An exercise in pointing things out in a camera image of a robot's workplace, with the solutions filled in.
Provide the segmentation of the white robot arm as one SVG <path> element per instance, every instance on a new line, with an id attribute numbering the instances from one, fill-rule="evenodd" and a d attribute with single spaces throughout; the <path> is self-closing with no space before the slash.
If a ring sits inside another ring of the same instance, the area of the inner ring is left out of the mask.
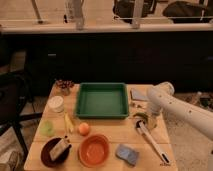
<path id="1" fill-rule="evenodd" d="M 213 112 L 202 109 L 173 96 L 174 87 L 170 82 L 162 82 L 147 88 L 148 110 L 157 115 L 164 109 L 213 141 Z"/>

